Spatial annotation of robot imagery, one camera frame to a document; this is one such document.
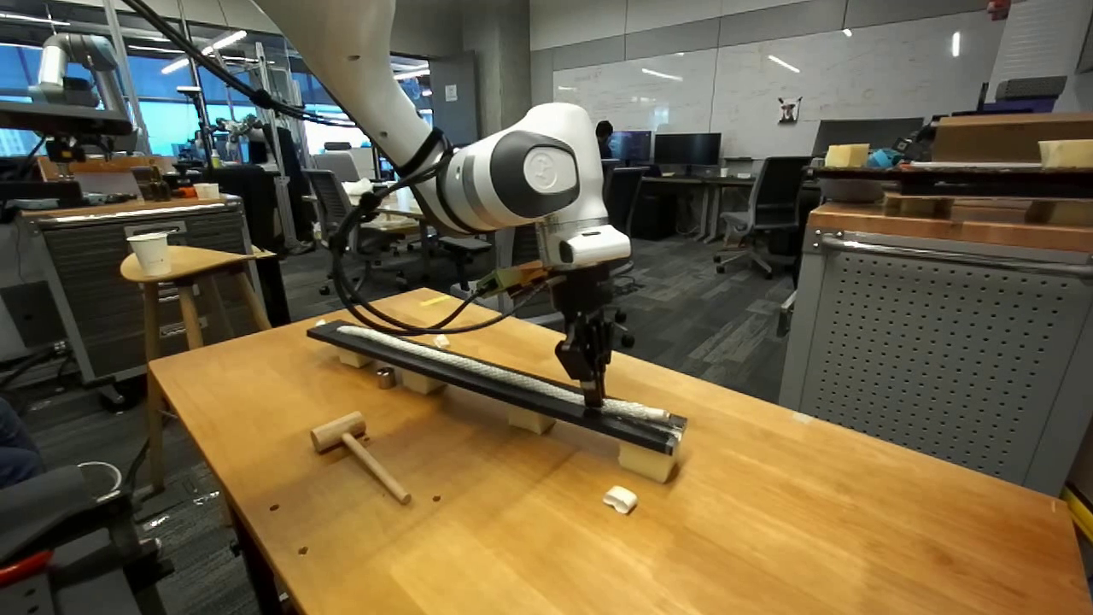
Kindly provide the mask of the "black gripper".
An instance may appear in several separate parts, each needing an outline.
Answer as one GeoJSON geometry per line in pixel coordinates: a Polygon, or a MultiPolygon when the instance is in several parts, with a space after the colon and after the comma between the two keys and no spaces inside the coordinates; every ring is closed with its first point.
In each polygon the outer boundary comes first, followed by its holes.
{"type": "Polygon", "coordinates": [[[632,347],[625,312],[615,303],[615,283],[604,266],[570,271],[553,283],[553,303],[563,315],[556,360],[570,380],[582,380],[584,411],[604,406],[604,368],[615,347],[632,347]]]}

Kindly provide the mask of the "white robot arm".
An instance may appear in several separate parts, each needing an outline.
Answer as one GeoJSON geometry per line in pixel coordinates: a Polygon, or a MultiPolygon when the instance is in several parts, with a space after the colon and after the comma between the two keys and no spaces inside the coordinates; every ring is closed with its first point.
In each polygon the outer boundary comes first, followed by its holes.
{"type": "Polygon", "coordinates": [[[604,406],[617,324],[608,273],[632,240],[604,205],[604,166],[584,107],[540,102],[500,128],[435,100],[435,120],[393,73],[401,0],[255,0],[307,73],[409,185],[424,217],[447,233],[534,224],[563,312],[556,360],[584,406],[604,406]]]}

